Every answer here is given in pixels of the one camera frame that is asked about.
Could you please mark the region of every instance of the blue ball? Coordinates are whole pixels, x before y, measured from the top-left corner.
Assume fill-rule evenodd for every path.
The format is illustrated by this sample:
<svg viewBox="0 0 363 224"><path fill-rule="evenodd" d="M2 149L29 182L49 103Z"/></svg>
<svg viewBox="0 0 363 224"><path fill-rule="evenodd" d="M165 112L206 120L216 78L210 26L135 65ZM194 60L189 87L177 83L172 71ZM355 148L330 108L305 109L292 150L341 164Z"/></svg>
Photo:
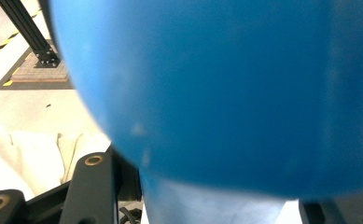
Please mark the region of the blue ball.
<svg viewBox="0 0 363 224"><path fill-rule="evenodd" d="M287 197L363 189L363 1L51 1L64 59L149 174Z"/></svg>

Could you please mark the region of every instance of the blue sphere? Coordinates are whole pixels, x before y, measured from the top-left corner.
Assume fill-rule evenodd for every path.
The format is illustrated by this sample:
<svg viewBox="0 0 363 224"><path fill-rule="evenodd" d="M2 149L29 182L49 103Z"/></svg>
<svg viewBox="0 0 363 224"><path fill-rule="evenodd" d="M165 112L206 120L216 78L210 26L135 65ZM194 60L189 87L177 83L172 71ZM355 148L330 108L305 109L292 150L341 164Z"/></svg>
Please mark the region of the blue sphere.
<svg viewBox="0 0 363 224"><path fill-rule="evenodd" d="M363 189L363 1L51 1L64 59L145 172L287 197Z"/></svg>

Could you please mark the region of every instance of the black bracket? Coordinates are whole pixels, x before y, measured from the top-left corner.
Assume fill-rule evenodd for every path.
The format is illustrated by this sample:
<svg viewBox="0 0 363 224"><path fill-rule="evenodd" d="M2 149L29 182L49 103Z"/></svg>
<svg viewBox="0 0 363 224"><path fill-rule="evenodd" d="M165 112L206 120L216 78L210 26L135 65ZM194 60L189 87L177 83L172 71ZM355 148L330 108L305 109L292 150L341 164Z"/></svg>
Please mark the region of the black bracket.
<svg viewBox="0 0 363 224"><path fill-rule="evenodd" d="M81 158L71 182L28 202L19 190L0 190L0 224L119 223L118 201L141 201L141 187L138 170L111 147Z"/></svg>
<svg viewBox="0 0 363 224"><path fill-rule="evenodd" d="M38 59L36 67L56 68L61 60L39 31L21 0L0 0L0 7L33 50Z"/></svg>
<svg viewBox="0 0 363 224"><path fill-rule="evenodd" d="M301 202L303 224L363 224L363 193L324 200Z"/></svg>

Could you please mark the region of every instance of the metal bar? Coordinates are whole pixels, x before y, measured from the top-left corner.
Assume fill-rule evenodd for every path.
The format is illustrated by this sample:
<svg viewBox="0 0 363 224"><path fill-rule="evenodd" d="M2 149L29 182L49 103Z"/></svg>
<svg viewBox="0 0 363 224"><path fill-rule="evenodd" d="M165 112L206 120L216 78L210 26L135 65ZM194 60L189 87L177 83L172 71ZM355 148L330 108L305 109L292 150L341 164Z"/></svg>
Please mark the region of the metal bar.
<svg viewBox="0 0 363 224"><path fill-rule="evenodd" d="M81 158L71 180L60 223L118 223L114 172L112 158L106 153Z"/></svg>
<svg viewBox="0 0 363 224"><path fill-rule="evenodd" d="M59 57L62 58L62 53L60 52L60 49L58 48L59 45L58 45L58 42L56 39L56 35L54 33L53 22L52 22L53 19L51 17L51 13L50 13L49 0L38 0L38 3L41 6L42 15L44 15L45 23L47 24L50 38L52 40L52 44L58 50L57 54L59 55Z"/></svg>
<svg viewBox="0 0 363 224"><path fill-rule="evenodd" d="M111 155L114 163L114 169L118 171L116 176L116 183L118 201L141 201L142 190L140 184L140 174L138 170L131 165L128 161L122 158L111 145L106 151Z"/></svg>
<svg viewBox="0 0 363 224"><path fill-rule="evenodd" d="M41 34L22 2L20 0L0 0L0 7L27 41L40 63L50 64L41 67L57 67L60 59Z"/></svg>
<svg viewBox="0 0 363 224"><path fill-rule="evenodd" d="M59 223L70 182L40 194L27 202L30 224Z"/></svg>
<svg viewBox="0 0 363 224"><path fill-rule="evenodd" d="M363 193L316 203L300 202L303 224L363 224Z"/></svg>

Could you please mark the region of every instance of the blue balloon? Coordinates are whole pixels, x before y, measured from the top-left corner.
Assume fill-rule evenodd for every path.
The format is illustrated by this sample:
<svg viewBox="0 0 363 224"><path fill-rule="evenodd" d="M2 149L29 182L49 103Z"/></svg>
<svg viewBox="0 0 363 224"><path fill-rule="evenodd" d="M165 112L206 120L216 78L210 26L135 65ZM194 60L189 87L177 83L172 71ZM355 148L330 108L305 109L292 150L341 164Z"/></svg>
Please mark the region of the blue balloon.
<svg viewBox="0 0 363 224"><path fill-rule="evenodd" d="M363 1L51 1L77 89L145 174L363 189Z"/></svg>

